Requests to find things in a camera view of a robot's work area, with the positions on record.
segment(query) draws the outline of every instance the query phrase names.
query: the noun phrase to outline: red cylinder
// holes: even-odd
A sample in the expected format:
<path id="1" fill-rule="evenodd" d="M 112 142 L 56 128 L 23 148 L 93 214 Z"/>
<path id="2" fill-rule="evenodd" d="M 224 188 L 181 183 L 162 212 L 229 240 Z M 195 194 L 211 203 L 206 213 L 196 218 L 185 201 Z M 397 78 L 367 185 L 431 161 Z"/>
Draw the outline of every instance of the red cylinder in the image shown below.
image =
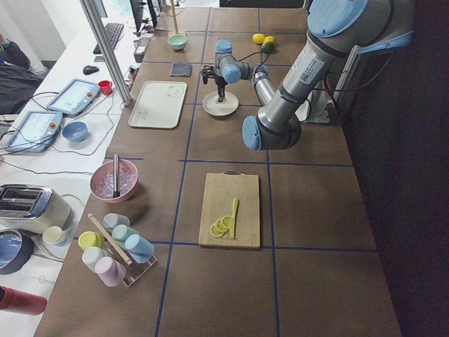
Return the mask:
<path id="1" fill-rule="evenodd" d="M 0 286 L 0 310 L 37 316 L 46 306 L 45 297 Z"/>

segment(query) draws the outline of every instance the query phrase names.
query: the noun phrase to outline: red cup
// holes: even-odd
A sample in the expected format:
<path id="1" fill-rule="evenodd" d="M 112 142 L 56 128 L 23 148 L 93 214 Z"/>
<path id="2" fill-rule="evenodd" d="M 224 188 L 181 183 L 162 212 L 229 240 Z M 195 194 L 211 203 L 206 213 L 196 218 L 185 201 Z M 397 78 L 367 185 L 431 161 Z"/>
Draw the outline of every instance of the red cup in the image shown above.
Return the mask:
<path id="1" fill-rule="evenodd" d="M 100 87 L 100 91 L 103 95 L 110 95 L 112 93 L 112 82 L 111 81 L 101 81 L 98 83 L 98 86 Z"/>
<path id="2" fill-rule="evenodd" d="M 45 297 L 0 286 L 0 310 L 37 316 L 46 306 Z"/>

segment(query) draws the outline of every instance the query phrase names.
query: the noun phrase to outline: toaster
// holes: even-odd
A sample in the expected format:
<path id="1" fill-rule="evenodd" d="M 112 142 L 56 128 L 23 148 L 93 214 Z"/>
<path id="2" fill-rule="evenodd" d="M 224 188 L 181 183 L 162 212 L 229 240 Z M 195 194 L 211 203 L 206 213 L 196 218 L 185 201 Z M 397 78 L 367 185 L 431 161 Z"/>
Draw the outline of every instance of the toaster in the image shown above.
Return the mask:
<path id="1" fill-rule="evenodd" d="M 51 226 L 63 227 L 71 210 L 49 187 L 0 186 L 0 223 L 6 227 L 42 234 Z"/>

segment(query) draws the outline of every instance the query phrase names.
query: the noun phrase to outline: person's arm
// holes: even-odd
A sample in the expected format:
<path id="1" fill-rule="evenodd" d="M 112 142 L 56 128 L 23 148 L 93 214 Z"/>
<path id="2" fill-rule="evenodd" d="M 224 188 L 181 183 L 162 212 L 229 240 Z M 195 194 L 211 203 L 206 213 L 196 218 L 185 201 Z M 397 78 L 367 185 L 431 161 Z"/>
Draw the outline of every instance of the person's arm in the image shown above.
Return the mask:
<path id="1" fill-rule="evenodd" d="M 0 46 L 4 50 L 6 57 L 5 61 L 12 63 L 14 65 L 18 65 L 19 67 L 28 69 L 31 62 L 29 58 L 20 50 L 19 46 L 2 34 L 0 34 Z"/>

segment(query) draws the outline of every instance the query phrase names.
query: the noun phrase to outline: person's hand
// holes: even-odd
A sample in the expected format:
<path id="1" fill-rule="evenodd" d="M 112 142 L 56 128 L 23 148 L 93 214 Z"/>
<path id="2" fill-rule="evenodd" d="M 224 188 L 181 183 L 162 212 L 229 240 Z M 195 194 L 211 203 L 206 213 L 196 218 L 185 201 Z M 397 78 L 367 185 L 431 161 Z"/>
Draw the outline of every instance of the person's hand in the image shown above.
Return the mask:
<path id="1" fill-rule="evenodd" d="M 7 44 L 7 43 L 8 43 L 8 39 L 0 33 L 0 45 Z"/>

